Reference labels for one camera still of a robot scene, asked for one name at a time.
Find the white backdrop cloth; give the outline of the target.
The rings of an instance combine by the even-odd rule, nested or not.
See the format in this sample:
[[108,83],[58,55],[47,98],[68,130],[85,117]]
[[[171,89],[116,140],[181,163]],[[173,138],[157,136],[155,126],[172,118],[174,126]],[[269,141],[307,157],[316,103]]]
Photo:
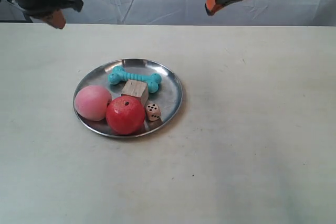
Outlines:
[[67,23],[116,25],[334,26],[335,0],[228,1],[213,16],[206,0],[82,0],[77,12],[63,9]]

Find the round silver metal plate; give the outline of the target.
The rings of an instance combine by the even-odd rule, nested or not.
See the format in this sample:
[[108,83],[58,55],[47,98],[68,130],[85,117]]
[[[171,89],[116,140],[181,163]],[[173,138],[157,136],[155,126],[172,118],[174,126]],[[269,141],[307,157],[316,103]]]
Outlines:
[[120,135],[114,132],[106,120],[90,121],[83,118],[78,112],[75,113],[79,121],[88,129],[102,136],[110,138],[135,138],[151,134],[166,125],[168,125],[183,104],[183,86],[178,76],[166,66],[151,60],[146,59],[120,59],[106,64],[103,64],[91,72],[89,72],[77,85],[74,95],[82,88],[89,85],[100,85],[107,88],[113,98],[120,96],[123,84],[112,85],[108,81],[108,75],[112,73],[112,69],[116,66],[122,66],[126,72],[151,75],[157,73],[161,76],[162,82],[159,84],[159,90],[149,95],[149,101],[158,104],[161,110],[161,118],[154,122],[145,121],[143,126],[138,131],[130,135]]

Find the small wooden block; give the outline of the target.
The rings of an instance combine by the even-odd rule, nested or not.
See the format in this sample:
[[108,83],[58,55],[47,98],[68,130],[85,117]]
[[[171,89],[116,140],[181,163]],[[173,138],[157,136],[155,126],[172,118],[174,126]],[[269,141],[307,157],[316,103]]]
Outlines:
[[149,98],[148,84],[141,81],[128,80],[121,91],[121,95],[134,97],[145,106]]

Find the turquoise rubber bone toy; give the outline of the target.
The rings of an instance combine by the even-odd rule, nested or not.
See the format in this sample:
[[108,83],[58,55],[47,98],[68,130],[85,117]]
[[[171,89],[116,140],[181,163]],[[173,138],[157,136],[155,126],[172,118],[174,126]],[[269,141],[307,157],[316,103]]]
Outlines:
[[122,66],[115,66],[112,72],[108,75],[108,81],[112,85],[117,85],[121,81],[127,82],[128,80],[135,80],[144,82],[148,85],[149,93],[156,93],[159,90],[159,85],[162,78],[158,73],[153,73],[150,76],[143,74],[136,74],[126,72]]

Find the red apple fruit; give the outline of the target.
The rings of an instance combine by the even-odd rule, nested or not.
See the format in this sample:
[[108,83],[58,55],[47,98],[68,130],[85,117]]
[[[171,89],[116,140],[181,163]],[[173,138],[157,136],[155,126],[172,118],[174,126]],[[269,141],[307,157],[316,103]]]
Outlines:
[[122,95],[115,98],[106,110],[106,121],[112,130],[129,135],[139,130],[145,120],[145,109],[136,98]]

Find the pink peach fruit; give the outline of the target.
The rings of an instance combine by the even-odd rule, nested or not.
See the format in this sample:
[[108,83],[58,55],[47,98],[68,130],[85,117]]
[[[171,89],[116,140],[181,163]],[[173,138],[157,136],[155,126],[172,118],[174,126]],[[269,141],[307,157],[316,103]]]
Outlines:
[[112,95],[103,86],[90,85],[82,88],[75,96],[75,110],[83,118],[91,121],[101,121],[106,117],[106,111]]

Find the wooden die black dots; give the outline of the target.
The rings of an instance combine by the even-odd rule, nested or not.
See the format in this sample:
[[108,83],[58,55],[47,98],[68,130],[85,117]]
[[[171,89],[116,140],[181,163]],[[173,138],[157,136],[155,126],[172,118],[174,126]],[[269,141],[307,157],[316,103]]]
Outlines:
[[146,116],[149,121],[156,121],[161,117],[161,110],[155,103],[148,103],[145,107]]

